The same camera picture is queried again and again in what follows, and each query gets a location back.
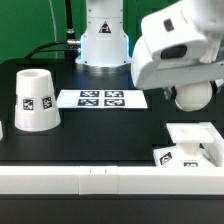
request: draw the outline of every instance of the green wall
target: green wall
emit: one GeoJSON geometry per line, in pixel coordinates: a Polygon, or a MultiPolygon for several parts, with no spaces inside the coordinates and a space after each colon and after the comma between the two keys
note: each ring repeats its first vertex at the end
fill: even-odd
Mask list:
{"type": "MultiPolygon", "coordinates": [[[[85,0],[71,0],[77,38],[85,31],[85,0]]],[[[141,35],[140,17],[164,8],[177,0],[124,0],[124,30],[130,37],[130,53],[141,35]]],[[[58,30],[58,40],[65,40],[64,0],[52,0],[58,30]]],[[[52,17],[48,0],[1,0],[0,6],[0,63],[22,58],[34,48],[54,41],[52,17]]],[[[51,57],[39,54],[35,57],[51,57]]]]}

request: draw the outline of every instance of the black tabletop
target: black tabletop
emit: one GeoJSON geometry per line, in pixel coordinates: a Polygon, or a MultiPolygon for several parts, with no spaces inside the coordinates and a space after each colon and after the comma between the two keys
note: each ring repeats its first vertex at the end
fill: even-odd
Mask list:
{"type": "MultiPolygon", "coordinates": [[[[153,149],[172,145],[166,124],[212,122],[224,136],[224,93],[197,112],[180,111],[162,89],[144,91],[148,109],[60,109],[46,132],[14,127],[16,73],[51,71],[61,89],[134,90],[129,72],[101,76],[63,60],[10,60],[0,66],[0,165],[153,166],[153,149]]],[[[0,223],[223,223],[222,196],[0,196],[0,223]]]]}
{"type": "Polygon", "coordinates": [[[153,149],[172,142],[166,123],[212,122],[223,134],[223,92],[197,112],[182,112],[166,101],[162,89],[144,91],[148,109],[60,109],[61,124],[45,132],[14,127],[16,73],[28,68],[51,71],[55,93],[61,89],[134,90],[129,72],[90,74],[63,60],[10,60],[0,67],[0,120],[5,138],[0,161],[25,164],[150,165],[153,149]]]}

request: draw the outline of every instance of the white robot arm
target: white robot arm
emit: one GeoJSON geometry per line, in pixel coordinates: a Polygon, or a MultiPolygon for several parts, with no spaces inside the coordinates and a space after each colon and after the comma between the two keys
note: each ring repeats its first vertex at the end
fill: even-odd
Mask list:
{"type": "Polygon", "coordinates": [[[130,69],[128,36],[123,31],[123,0],[86,0],[87,28],[77,66],[105,73],[130,69]]]}
{"type": "Polygon", "coordinates": [[[177,102],[180,108],[188,93],[203,95],[201,103],[194,97],[192,105],[181,109],[205,106],[212,95],[208,81],[224,78],[224,61],[216,61],[224,33],[223,12],[224,0],[182,0],[145,17],[132,58],[134,85],[139,89],[176,86],[183,96],[177,102]]]}

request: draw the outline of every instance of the printed marker sheet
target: printed marker sheet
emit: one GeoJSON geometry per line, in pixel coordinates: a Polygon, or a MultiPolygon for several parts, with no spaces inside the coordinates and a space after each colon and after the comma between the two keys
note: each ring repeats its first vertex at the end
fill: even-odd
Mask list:
{"type": "Polygon", "coordinates": [[[61,90],[58,108],[147,109],[141,90],[61,90]]]}

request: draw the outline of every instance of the white cone-shaped cup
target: white cone-shaped cup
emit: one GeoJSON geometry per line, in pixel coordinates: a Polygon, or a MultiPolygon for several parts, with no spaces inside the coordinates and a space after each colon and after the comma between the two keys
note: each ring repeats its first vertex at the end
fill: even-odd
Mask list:
{"type": "Polygon", "coordinates": [[[15,126],[23,131],[46,131],[61,122],[51,73],[28,69],[17,73],[15,126]]]}

